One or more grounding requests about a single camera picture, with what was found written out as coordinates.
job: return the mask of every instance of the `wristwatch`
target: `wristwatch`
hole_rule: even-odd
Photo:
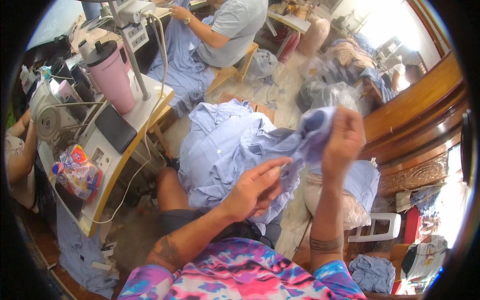
[[[186,18],[185,20],[183,20],[183,23],[185,25],[189,25],[190,24],[190,21],[194,18],[195,16],[194,15],[191,15],[190,17]]]

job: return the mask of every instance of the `smartphone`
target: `smartphone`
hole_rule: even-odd
[[[137,131],[113,108],[107,106],[95,119],[95,125],[118,153],[123,154]]]

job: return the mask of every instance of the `pink tie-dye shirt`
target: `pink tie-dye shirt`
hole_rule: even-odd
[[[264,244],[244,238],[211,243],[171,274],[157,265],[136,268],[118,299],[362,299],[343,261],[313,276]]]

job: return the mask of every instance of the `hand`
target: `hand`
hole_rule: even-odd
[[[348,108],[337,108],[322,159],[324,181],[343,185],[351,162],[357,159],[365,143],[361,115]]]
[[[178,5],[173,5],[168,11],[172,13],[170,15],[172,18],[181,21],[187,19],[190,16],[193,16],[193,14],[189,10]]]
[[[270,159],[245,171],[217,209],[232,223],[241,222],[250,215],[263,215],[281,194],[280,167],[290,161],[291,158],[285,156]]]

